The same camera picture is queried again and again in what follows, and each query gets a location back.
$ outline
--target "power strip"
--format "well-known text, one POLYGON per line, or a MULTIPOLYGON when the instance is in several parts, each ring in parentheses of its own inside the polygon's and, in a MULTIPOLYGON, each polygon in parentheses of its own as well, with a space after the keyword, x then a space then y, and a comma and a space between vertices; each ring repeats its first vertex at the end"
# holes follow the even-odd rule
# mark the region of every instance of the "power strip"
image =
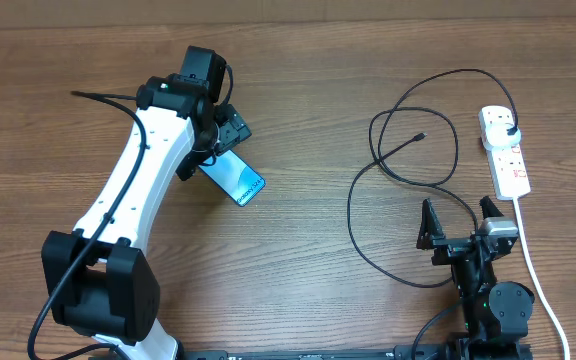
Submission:
POLYGON ((528 252, 528 242, 524 231, 524 224, 521 218, 521 209, 519 208, 519 198, 530 192, 530 182, 526 172, 526 164, 519 147, 521 133, 518 135, 508 135, 503 132, 506 128, 514 124, 512 112, 503 106, 486 106, 479 112, 479 123, 481 125, 481 140, 483 141, 488 162, 490 164, 490 173, 495 186, 495 193, 499 200, 512 200, 515 215, 517 217, 517 227, 519 228, 519 238, 521 247, 524 251, 524 259, 528 272, 535 284, 535 289, 544 305, 548 316, 552 320, 559 337, 564 352, 564 359, 570 360, 570 347, 564 329, 557 320, 555 312, 548 304, 544 295, 537 273, 532 265, 530 253, 528 252))
POLYGON ((479 112, 479 123, 497 199, 512 200, 528 194, 530 182, 519 144, 513 145, 512 140, 505 143, 498 140, 493 145, 486 136, 491 128, 505 129, 514 125, 512 112, 503 106, 486 106, 479 112))

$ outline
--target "wood grain surface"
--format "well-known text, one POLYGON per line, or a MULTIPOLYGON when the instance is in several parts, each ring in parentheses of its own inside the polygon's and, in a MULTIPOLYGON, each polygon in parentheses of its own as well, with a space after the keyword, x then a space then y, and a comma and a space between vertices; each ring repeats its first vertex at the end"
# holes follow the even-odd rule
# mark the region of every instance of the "wood grain surface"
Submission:
MULTIPOLYGON (((253 131, 237 151, 267 186, 244 208, 201 174, 173 181, 165 196, 149 262, 162 288, 159 318, 188 349, 388 348, 411 343, 453 303, 451 285, 410 288, 367 265, 350 244, 345 206, 350 182, 370 161, 372 116, 418 80, 478 67, 502 79, 517 104, 533 188, 522 200, 529 244, 576 358, 576 19, 511 19, 0 31, 0 359, 26 357, 47 296, 45 236, 69 231, 86 212, 131 126, 125 114, 68 92, 133 94, 150 76, 177 71, 190 44, 233 66, 232 103, 253 131)), ((495 83, 459 74, 425 85, 406 104, 455 123, 460 164, 447 188, 473 207, 493 195, 477 113, 507 104, 495 83)), ((439 179, 454 155, 442 121, 398 114, 385 146, 422 131, 427 139, 389 163, 404 176, 439 179)), ((428 196, 449 236, 471 230, 454 201, 377 170, 360 180, 353 201, 365 253, 418 282, 449 274, 415 249, 428 196)), ((509 203, 497 204, 512 215, 509 203)), ((519 246, 495 270, 533 287, 519 246)), ((561 358, 539 302, 529 324, 524 342, 536 358, 561 358)), ((462 327, 453 314, 424 342, 462 327)), ((89 343, 48 319, 37 349, 56 356, 89 343)))
POLYGON ((0 29, 576 16, 576 0, 6 0, 0 29))

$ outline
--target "electrical outlet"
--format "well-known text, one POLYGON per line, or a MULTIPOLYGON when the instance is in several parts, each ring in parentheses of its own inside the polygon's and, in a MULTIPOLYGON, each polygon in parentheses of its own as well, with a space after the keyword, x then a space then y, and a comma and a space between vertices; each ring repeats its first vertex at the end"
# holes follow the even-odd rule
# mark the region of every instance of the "electrical outlet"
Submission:
POLYGON ((486 106, 479 112, 481 139, 486 147, 490 174, 499 200, 512 200, 530 192, 530 182, 526 172, 521 147, 518 139, 505 135, 491 139, 495 131, 491 128, 506 129, 514 126, 512 112, 503 106, 486 106))
POLYGON ((508 135, 508 129, 515 126, 515 120, 510 109, 503 106, 486 106, 479 112, 481 139, 486 150, 519 145, 521 131, 508 135))

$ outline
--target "wall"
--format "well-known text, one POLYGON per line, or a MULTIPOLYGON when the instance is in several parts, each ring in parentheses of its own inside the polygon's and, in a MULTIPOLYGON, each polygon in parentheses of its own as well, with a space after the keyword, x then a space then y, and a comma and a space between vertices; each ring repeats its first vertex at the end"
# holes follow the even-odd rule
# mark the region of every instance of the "wall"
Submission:
POLYGON ((0 29, 576 16, 576 0, 0 0, 0 29))

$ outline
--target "white cable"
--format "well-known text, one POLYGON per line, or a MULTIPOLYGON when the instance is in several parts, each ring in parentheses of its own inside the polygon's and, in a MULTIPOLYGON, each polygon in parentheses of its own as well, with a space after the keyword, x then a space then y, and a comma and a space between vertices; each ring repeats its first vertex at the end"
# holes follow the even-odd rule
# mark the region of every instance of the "white cable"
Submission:
POLYGON ((530 260, 530 254, 528 253, 528 243, 526 241, 526 234, 524 233, 524 222, 521 219, 521 211, 519 210, 519 200, 516 197, 513 197, 512 204, 515 207, 515 216, 517 217, 517 227, 519 228, 519 239, 521 239, 521 247, 524 250, 524 258, 526 259, 526 266, 528 266, 528 272, 530 272, 530 277, 532 278, 532 282, 535 284, 535 288, 537 289, 537 294, 539 294, 539 299, 541 299, 541 303, 544 305, 544 308, 546 309, 548 316, 550 316, 552 323, 555 325, 555 328, 559 333, 559 337, 561 337, 561 344, 564 348, 564 359, 570 360, 570 348, 568 347, 568 339, 566 338, 566 334, 564 333, 564 329, 561 327, 559 320, 557 320, 555 312, 552 311, 550 304, 548 304, 548 301, 546 300, 546 296, 544 295, 544 292, 541 289, 541 285, 539 284, 539 279, 537 279, 535 268, 532 266, 532 261, 530 260))

